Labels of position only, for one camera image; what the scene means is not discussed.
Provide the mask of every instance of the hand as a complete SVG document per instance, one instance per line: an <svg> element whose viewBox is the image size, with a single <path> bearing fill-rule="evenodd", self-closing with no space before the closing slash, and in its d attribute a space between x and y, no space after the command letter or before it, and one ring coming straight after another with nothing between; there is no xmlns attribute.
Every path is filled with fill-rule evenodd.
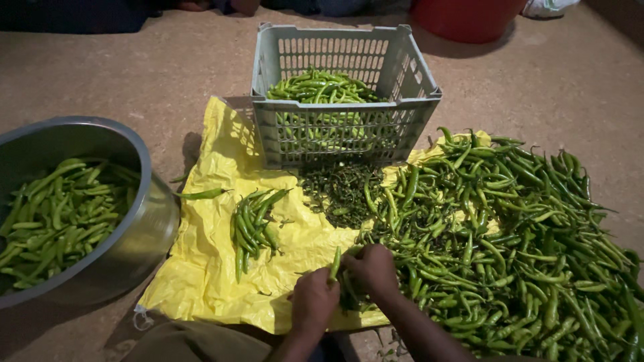
<svg viewBox="0 0 644 362"><path fill-rule="evenodd" d="M340 301L340 284L327 283L329 268L320 268L298 279L293 289L293 330L320 336L327 329Z"/></svg>
<svg viewBox="0 0 644 362"><path fill-rule="evenodd" d="M366 245L355 258L345 254L342 264L360 281L372 298L379 299L399 293L393 255L382 244Z"/></svg>

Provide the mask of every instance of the red bucket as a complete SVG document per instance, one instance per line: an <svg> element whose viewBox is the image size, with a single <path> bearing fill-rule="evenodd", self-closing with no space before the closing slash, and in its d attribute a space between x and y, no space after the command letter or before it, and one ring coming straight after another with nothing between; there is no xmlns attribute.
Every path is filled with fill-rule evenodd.
<svg viewBox="0 0 644 362"><path fill-rule="evenodd" d="M417 0L410 12L425 30L462 43L501 38L527 0Z"/></svg>

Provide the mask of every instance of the gray plastic crate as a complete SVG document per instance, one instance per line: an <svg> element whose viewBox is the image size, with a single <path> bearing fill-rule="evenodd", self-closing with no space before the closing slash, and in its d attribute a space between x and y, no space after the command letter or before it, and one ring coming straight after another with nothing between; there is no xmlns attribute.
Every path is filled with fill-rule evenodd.
<svg viewBox="0 0 644 362"><path fill-rule="evenodd" d="M312 65L360 79L387 102L300 104L264 97L271 85ZM257 34L251 95L265 167L281 169L338 154L405 161L442 93L408 25L354 30L266 23Z"/></svg>

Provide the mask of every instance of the pile of green chilies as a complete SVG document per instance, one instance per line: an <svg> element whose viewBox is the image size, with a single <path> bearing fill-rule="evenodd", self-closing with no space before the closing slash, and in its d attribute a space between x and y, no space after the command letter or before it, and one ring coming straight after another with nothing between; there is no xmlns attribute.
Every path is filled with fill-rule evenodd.
<svg viewBox="0 0 644 362"><path fill-rule="evenodd" d="M100 245L136 197L140 175L101 158L70 158L15 191L0 227L0 272L27 289L74 265Z"/></svg>
<svg viewBox="0 0 644 362"><path fill-rule="evenodd" d="M643 360L639 256L600 227L577 158L441 130L444 154L401 170L356 243L387 246L401 291L478 357ZM338 279L344 307L374 308Z"/></svg>
<svg viewBox="0 0 644 362"><path fill-rule="evenodd" d="M296 100L304 104L355 104L386 102L375 95L363 81L346 73L332 73L310 67L271 86L268 99ZM395 147L396 130L388 112L352 112L329 110L301 113L276 112L281 150L287 153L307 151L368 151Z"/></svg>
<svg viewBox="0 0 644 362"><path fill-rule="evenodd" d="M260 257L260 250L270 249L270 255L279 252L279 243L275 231L269 227L270 210L273 205L286 196L290 190L278 190L265 198L273 190L255 191L237 203L231 216L231 240L236 246L235 278L241 281L242 273L248 274L249 258Z"/></svg>

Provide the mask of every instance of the stainless steel bowl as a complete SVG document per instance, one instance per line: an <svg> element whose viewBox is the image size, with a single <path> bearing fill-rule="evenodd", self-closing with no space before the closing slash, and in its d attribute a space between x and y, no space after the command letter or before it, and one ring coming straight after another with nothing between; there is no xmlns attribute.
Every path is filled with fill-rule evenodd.
<svg viewBox="0 0 644 362"><path fill-rule="evenodd" d="M98 117L57 117L0 135L0 224L9 212L9 192L70 157L103 157L140 171L134 206L93 252L40 285L0 297L0 309L36 297L72 305L108 300L142 282L175 239L179 208L152 171L143 140Z"/></svg>

